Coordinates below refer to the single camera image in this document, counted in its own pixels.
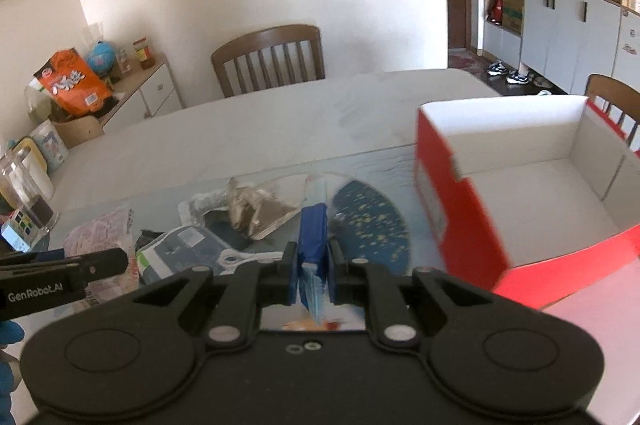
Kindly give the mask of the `blue gloved hand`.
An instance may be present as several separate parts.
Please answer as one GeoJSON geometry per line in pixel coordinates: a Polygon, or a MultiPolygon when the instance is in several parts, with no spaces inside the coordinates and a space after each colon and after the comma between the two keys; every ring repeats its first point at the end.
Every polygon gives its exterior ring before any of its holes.
{"type": "Polygon", "coordinates": [[[6,352],[6,347],[18,344],[25,337],[25,332],[20,324],[13,321],[1,323],[0,344],[1,344],[1,374],[0,374],[0,422],[1,425],[14,425],[15,419],[12,414],[12,393],[21,384],[22,375],[20,363],[6,352]]]}

